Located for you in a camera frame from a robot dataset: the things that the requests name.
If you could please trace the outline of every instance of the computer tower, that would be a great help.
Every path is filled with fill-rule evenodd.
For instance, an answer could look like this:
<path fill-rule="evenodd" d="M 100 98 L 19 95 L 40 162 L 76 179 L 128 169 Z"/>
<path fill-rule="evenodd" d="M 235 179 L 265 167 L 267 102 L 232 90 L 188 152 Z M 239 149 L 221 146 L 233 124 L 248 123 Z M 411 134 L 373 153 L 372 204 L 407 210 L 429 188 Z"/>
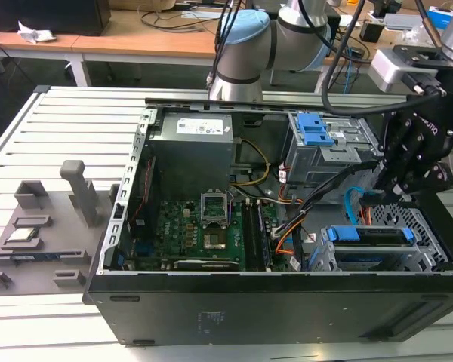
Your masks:
<path fill-rule="evenodd" d="M 110 16 L 108 0 L 0 0 L 0 32 L 16 32 L 20 21 L 53 33 L 100 35 Z"/>

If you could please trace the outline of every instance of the yellow wire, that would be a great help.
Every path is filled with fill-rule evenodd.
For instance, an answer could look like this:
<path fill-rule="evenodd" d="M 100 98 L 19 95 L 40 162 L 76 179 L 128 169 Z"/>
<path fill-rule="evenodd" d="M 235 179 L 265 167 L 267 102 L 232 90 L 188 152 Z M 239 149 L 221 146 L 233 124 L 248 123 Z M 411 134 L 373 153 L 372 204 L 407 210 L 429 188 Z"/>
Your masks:
<path fill-rule="evenodd" d="M 246 140 L 245 138 L 240 139 L 242 142 L 248 143 L 250 146 L 252 146 L 259 154 L 262 156 L 263 160 L 265 161 L 265 172 L 263 173 L 263 176 L 260 179 L 255 179 L 253 181 L 247 181 L 244 183 L 230 183 L 230 185 L 235 185 L 235 186 L 251 186 L 251 185 L 257 185 L 258 183 L 263 182 L 268 176 L 270 172 L 270 163 L 269 160 L 267 160 L 267 157 L 265 154 L 262 152 L 261 149 L 258 148 L 257 145 L 255 145 L 252 141 Z"/>

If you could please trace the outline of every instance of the desk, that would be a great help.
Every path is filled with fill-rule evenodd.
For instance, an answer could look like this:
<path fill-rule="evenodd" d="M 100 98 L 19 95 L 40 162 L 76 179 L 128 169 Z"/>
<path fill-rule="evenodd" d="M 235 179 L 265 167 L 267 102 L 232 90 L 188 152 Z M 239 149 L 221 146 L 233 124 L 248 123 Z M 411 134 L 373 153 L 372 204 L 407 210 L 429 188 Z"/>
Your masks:
<path fill-rule="evenodd" d="M 340 9 L 352 14 L 356 6 L 342 5 Z M 368 18 L 368 11 L 373 5 L 368 2 L 360 20 Z M 401 10 L 401 14 L 415 14 L 414 11 Z M 159 21 L 159 25 L 173 26 L 191 23 L 176 17 L 168 22 Z M 217 21 L 205 26 L 212 32 L 217 28 Z M 353 36 L 359 38 L 357 28 Z M 381 47 L 390 47 L 399 32 L 384 30 L 378 43 L 366 43 L 371 56 Z M 57 41 L 30 44 L 15 33 L 0 33 L 0 44 L 11 57 L 68 60 L 71 62 L 75 81 L 78 86 L 91 85 L 86 61 L 124 62 L 124 63 L 163 63 L 178 65 L 210 66 L 214 59 L 214 36 L 210 32 L 177 34 L 162 32 L 143 25 L 136 11 L 111 11 L 111 20 L 102 36 L 57 35 Z M 332 57 L 326 58 L 321 67 L 316 92 L 325 77 Z"/>
<path fill-rule="evenodd" d="M 167 93 L 160 89 L 99 87 L 52 87 L 46 93 L 34 93 L 0 139 L 0 234 L 17 206 L 13 193 L 22 179 L 40 178 L 48 191 L 71 191 L 59 175 L 64 159 L 83 159 L 85 174 L 92 178 L 96 190 L 108 190 L 117 183 L 128 160 L 144 98 L 164 98 Z M 174 96 L 203 100 L 207 95 L 203 90 L 181 90 Z M 263 98 L 321 104 L 317 94 L 264 92 Z M 336 106 L 379 106 L 404 99 L 331 95 Z M 442 197 L 453 215 L 453 192 Z M 0 297 L 0 361 L 395 361 L 407 356 L 411 356 L 410 361 L 452 360 L 453 356 L 445 354 L 453 354 L 453 313 L 403 343 L 124 348 L 95 306 L 82 304 L 80 294 Z"/>

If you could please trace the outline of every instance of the circuit board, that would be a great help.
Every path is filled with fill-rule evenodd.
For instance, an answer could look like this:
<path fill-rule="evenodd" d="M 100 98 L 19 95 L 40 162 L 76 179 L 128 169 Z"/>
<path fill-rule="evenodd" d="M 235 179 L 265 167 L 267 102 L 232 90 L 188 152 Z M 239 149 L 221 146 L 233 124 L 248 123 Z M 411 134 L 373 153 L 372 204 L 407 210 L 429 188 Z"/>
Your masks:
<path fill-rule="evenodd" d="M 239 270 L 245 270 L 242 203 L 232 203 L 228 214 L 230 224 L 226 229 L 218 225 L 203 228 L 200 201 L 162 201 L 154 242 L 138 238 L 134 245 L 136 269 L 169 270 L 171 263 L 165 260 L 198 259 L 236 262 Z M 273 204 L 263 205 L 262 214 L 267 230 L 276 226 Z"/>

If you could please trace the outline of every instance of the cpu chip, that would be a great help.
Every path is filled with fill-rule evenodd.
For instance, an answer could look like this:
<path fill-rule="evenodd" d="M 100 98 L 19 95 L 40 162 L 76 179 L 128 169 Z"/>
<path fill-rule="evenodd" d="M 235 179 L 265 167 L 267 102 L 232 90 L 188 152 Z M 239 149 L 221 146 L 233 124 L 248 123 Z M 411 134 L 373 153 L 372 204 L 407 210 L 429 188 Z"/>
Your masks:
<path fill-rule="evenodd" d="M 206 228 L 203 233 L 203 249 L 223 250 L 227 248 L 227 231 L 225 229 Z"/>

